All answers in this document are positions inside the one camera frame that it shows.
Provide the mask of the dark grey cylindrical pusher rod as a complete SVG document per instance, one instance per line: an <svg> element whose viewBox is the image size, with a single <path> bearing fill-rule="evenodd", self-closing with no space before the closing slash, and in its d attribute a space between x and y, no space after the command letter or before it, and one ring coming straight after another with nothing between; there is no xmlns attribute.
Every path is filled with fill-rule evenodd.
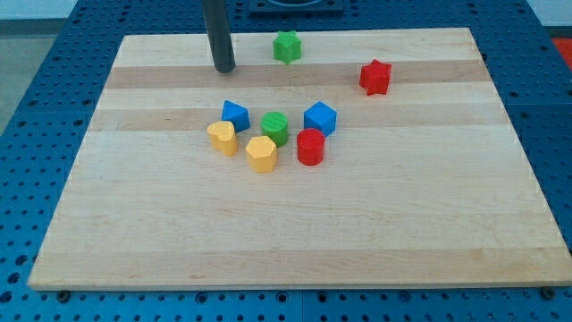
<svg viewBox="0 0 572 322"><path fill-rule="evenodd" d="M201 5L214 67L221 73L232 72L236 63L225 1L201 0Z"/></svg>

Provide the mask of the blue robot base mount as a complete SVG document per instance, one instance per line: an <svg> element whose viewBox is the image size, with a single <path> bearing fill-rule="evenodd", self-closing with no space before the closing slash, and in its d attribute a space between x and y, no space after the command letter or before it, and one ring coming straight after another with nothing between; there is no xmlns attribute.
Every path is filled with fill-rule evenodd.
<svg viewBox="0 0 572 322"><path fill-rule="evenodd" d="M344 0L246 0L250 16L270 14L343 13Z"/></svg>

